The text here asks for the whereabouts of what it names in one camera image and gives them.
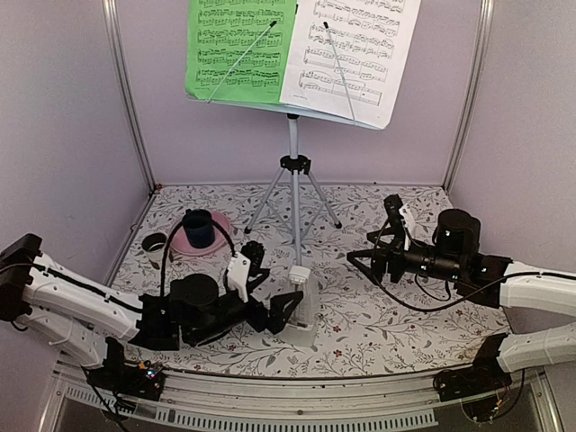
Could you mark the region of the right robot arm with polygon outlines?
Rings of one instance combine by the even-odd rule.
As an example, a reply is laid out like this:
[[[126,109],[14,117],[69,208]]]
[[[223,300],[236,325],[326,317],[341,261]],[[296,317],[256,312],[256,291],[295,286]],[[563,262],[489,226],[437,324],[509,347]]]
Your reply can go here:
[[[368,234],[372,248],[346,259],[373,284],[384,277],[396,284],[406,274],[453,284],[460,302],[498,308],[575,314],[575,276],[480,252],[480,221],[466,211],[442,211],[430,244],[412,238],[408,212],[390,210],[378,231]],[[465,374],[472,392],[485,392],[499,378],[521,369],[557,365],[575,358],[575,326],[533,333],[487,337]]]

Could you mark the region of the white perforated music stand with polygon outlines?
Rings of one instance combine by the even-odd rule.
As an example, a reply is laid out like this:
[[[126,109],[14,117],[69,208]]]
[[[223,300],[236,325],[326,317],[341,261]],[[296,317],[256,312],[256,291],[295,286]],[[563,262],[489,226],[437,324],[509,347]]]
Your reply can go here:
[[[302,177],[311,177],[311,161],[302,155],[299,151],[298,142],[298,121],[301,117],[308,116],[317,119],[324,119],[327,121],[341,122],[344,124],[353,125],[356,127],[366,128],[359,125],[354,125],[350,121],[342,119],[337,116],[328,115],[322,112],[307,111],[303,108],[278,103],[278,104],[264,104],[264,103],[233,103],[223,101],[205,102],[207,104],[229,104],[242,106],[247,108],[262,109],[266,111],[276,111],[283,113],[288,121],[289,129],[289,152],[286,156],[282,157],[278,167],[279,176],[289,176],[291,180],[291,198],[292,198],[292,240],[297,248],[302,246],[304,236],[307,234],[307,229],[302,225],[300,216],[300,186]]]

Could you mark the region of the white metronome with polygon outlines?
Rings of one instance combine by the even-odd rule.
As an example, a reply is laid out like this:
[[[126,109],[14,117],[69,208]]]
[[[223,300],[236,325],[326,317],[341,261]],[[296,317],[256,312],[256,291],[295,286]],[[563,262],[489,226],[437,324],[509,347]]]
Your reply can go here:
[[[303,296],[278,337],[293,346],[312,347],[320,323],[319,285],[308,267],[293,265],[288,274],[288,288]]]

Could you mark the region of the green sheet music page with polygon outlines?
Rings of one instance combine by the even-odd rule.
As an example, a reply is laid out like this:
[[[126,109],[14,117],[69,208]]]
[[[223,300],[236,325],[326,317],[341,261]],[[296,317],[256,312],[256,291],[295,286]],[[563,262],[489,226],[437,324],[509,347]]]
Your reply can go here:
[[[189,3],[184,89],[193,98],[279,104],[297,3]]]

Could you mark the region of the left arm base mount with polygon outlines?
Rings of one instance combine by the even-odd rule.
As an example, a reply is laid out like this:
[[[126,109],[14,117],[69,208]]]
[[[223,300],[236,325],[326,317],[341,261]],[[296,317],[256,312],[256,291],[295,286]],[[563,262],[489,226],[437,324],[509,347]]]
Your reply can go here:
[[[166,375],[147,367],[111,363],[87,370],[87,382],[96,388],[117,396],[131,396],[148,401],[159,401],[164,390]]]

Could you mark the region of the white sheet music page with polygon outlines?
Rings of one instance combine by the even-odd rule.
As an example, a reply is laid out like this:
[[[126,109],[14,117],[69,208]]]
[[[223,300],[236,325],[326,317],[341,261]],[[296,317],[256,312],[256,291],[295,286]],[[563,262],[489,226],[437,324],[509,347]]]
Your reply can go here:
[[[298,2],[281,103],[385,129],[419,10],[414,0]]]

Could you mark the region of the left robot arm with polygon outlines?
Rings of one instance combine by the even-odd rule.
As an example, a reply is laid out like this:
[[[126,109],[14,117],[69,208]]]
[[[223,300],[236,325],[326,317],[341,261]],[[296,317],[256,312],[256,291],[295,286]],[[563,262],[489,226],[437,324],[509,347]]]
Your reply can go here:
[[[41,238],[26,234],[1,253],[1,319],[39,331],[52,346],[84,368],[97,369],[116,391],[134,381],[113,342],[86,328],[93,324],[113,340],[152,351],[177,351],[182,344],[207,345],[241,323],[254,331],[284,330],[303,293],[291,290],[268,304],[252,292],[269,276],[261,268],[264,248],[248,242],[232,251],[223,286],[207,274],[171,282],[158,296],[115,291],[76,274],[41,252]]]

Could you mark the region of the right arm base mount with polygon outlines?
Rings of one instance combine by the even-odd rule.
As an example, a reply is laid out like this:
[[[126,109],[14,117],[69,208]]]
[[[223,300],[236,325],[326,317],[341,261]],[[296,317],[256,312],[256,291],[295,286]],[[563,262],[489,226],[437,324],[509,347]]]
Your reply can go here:
[[[504,372],[495,360],[480,361],[461,369],[445,369],[433,378],[433,388],[441,401],[493,392],[511,384],[511,374]]]

